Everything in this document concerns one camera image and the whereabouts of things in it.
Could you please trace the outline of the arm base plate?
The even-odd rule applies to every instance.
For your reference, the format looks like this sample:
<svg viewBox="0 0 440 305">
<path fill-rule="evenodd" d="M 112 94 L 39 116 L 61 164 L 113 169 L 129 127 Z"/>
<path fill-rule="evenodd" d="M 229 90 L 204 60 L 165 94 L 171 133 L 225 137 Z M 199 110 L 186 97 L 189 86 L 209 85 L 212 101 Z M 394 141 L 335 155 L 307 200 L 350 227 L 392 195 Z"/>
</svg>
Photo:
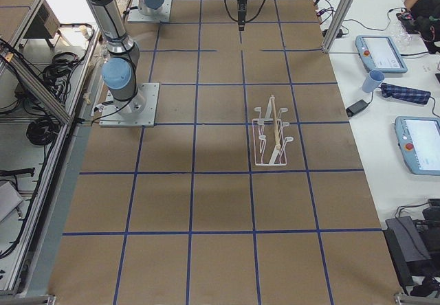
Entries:
<svg viewBox="0 0 440 305">
<path fill-rule="evenodd" d="M 121 111 L 123 102 L 116 101 L 104 106 L 103 118 L 99 119 L 101 127 L 153 127 L 157 111 L 160 83 L 141 83 L 137 86 L 137 95 Z"/>
<path fill-rule="evenodd" d="M 172 0 L 164 0 L 158 9 L 148 8 L 141 0 L 132 0 L 127 21 L 129 23 L 169 23 Z"/>
</svg>

